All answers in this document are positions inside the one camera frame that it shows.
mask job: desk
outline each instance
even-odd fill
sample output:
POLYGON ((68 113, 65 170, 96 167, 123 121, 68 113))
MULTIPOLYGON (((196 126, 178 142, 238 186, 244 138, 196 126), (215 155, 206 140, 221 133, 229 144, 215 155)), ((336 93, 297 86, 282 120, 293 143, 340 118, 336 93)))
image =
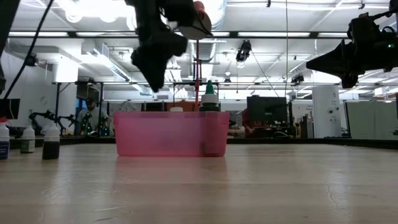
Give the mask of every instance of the desk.
POLYGON ((243 138, 244 137, 244 130, 241 129, 229 129, 228 135, 233 136, 234 138, 243 138))
POLYGON ((61 146, 0 161, 1 223, 396 223, 396 151, 228 145, 219 158, 118 157, 61 146))

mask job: blue label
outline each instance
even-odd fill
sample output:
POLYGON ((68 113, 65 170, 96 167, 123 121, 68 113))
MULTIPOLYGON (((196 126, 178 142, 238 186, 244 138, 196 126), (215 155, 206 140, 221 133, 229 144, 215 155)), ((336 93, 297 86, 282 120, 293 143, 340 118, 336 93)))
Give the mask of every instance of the blue label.
POLYGON ((0 157, 7 158, 10 150, 9 142, 0 142, 0 157))

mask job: green bottle cap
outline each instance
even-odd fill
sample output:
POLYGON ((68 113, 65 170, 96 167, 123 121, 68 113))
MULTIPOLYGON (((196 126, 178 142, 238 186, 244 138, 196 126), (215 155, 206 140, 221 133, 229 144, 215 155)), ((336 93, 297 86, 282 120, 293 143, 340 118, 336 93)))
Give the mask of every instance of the green bottle cap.
POLYGON ((214 94, 213 83, 211 82, 211 80, 207 81, 206 93, 205 94, 214 94))

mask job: pink plastic bin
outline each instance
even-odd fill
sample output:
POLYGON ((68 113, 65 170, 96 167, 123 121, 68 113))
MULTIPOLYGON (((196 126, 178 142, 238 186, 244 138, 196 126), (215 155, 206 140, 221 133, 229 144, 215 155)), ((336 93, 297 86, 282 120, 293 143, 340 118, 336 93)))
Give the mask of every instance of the pink plastic bin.
POLYGON ((224 156, 225 112, 117 112, 119 156, 224 156))

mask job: white wall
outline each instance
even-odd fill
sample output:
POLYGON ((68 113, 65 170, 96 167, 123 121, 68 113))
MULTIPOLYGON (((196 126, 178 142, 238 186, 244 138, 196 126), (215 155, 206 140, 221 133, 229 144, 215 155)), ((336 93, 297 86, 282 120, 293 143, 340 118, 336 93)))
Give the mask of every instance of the white wall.
MULTIPOLYGON (((19 71, 22 60, 8 53, 3 53, 1 57, 1 65, 7 80, 6 91, 11 85, 13 79, 19 71)), ((47 110, 55 111, 55 99, 57 87, 51 84, 52 72, 45 72, 40 67, 26 67, 18 82, 9 95, 10 99, 20 98, 19 117, 17 120, 11 120, 13 126, 25 127, 29 124, 30 110, 33 112, 46 112, 47 110)), ((37 121, 43 127, 51 122, 37 118, 37 121)))
POLYGON ((351 136, 354 139, 398 140, 397 108, 377 101, 348 103, 351 136))

